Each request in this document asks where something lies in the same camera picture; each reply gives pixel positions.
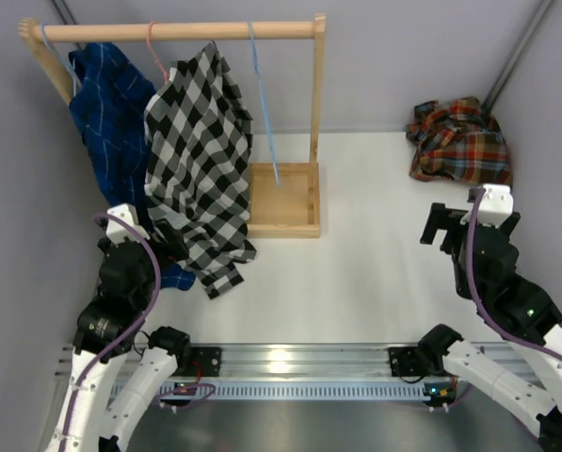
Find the red orange plaid shirt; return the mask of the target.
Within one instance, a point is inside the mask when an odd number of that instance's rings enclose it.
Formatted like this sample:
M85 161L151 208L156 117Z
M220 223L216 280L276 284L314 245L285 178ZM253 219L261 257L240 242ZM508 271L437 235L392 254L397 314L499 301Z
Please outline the red orange plaid shirt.
M498 121L475 97L427 101L413 108L406 139L415 146L409 176L470 186L511 186L513 172Z

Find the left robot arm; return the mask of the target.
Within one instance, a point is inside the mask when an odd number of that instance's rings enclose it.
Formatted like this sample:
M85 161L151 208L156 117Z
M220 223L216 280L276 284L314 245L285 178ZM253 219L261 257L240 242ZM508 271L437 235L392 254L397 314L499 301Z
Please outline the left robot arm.
M149 336L131 378L116 397L111 390L156 299L162 272L188 255L179 234L165 222L158 234L120 243L99 243L104 261L92 302L77 319L72 372L49 451L124 451L163 382L192 364L190 337L172 327Z

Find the black white checkered shirt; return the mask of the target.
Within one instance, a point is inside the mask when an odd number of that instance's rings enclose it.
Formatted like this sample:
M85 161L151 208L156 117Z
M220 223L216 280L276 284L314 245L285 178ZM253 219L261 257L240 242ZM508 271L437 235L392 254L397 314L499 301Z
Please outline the black white checkered shirt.
M212 41L174 62L145 108L152 151L144 186L148 214L181 235L187 254L180 264L209 299L240 284L238 265L257 254L248 240L251 121Z

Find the blue plaid shirt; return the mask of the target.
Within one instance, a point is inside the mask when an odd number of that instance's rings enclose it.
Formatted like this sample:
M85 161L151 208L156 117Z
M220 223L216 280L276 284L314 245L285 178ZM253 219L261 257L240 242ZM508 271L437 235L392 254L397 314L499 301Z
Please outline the blue plaid shirt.
M139 224L152 234L144 190L151 156L144 110L155 94L153 83L110 42L89 43L69 53L69 60L80 82L70 111L98 187L109 205L133 205Z

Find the pink hanger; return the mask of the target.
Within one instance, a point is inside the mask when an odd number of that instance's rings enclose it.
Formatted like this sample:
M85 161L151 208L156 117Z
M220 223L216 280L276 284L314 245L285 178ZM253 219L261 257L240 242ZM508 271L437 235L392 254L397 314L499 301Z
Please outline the pink hanger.
M159 55L157 54L157 52L153 47L153 27L156 24L157 21L151 21L147 25L146 44L149 52L151 53L151 56L153 57L153 62L155 63L159 71L162 73L164 81L167 82L169 80L169 71L167 70L167 67L164 65L163 61L161 60L161 58L159 57Z

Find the light blue left hanger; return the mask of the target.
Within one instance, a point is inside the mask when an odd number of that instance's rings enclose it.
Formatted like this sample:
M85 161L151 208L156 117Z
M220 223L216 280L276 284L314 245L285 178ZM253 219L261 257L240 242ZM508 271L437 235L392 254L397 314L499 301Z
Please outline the light blue left hanger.
M70 78L72 80L72 97L74 97L77 94L78 88L80 87L80 81L77 78L74 67L70 64L69 61L65 60L59 54L59 52L56 50L56 48L53 46L53 44L48 40L48 38L46 36L46 32L45 32L45 26L46 26L45 23L40 24L40 35L41 35L42 42L45 45L45 47L47 48L47 50L64 67L64 69L66 70L66 72L70 76Z

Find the light blue empty hanger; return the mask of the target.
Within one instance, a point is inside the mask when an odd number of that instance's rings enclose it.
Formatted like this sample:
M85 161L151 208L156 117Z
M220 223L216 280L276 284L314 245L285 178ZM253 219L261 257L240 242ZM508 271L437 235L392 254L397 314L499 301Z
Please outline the light blue empty hanger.
M272 128L271 128L271 124L270 124L269 112L268 112L268 107L267 107L267 100L266 100L266 96L265 96L264 79L263 79L263 76L262 76L260 62L259 62L259 58L258 58L258 51L257 51L257 45L256 45L253 23L247 22L247 27L248 27L248 31L249 31L249 41L250 41L251 52L252 52L252 64L253 64L253 69L254 69L254 72L256 74L257 81L258 81L260 103L261 103L261 109L262 109L263 120L264 120L264 125L265 125L265 135L266 135L268 149L269 149L269 152L270 152L274 180L275 180L276 186L281 187L281 176L280 176L280 171L279 171L279 166L278 166L278 161L277 161L277 156L276 156L276 149L275 149L274 138L273 138L273 134L272 134Z

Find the wooden clothes rack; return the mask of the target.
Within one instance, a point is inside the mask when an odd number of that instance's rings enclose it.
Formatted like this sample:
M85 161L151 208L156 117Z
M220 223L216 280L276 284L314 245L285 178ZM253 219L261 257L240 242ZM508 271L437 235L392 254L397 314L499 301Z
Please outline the wooden clothes rack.
M306 163L253 163L249 234L254 238L317 238L321 235L319 133L322 113L326 17L310 22L153 23L40 25L26 18L18 24L24 43L59 96L71 101L77 83L50 44L57 42L181 40L312 40L313 92L309 160Z

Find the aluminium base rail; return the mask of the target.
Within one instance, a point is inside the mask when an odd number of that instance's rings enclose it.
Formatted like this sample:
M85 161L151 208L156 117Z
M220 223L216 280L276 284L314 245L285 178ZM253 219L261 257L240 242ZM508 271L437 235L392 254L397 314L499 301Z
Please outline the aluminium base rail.
M529 365L503 343L474 343L522 379L539 382ZM211 344L194 346L195 357L184 373L172 379L197 376L220 380L391 380L388 347L398 344ZM56 379L72 370L72 347L66 345L58 359Z

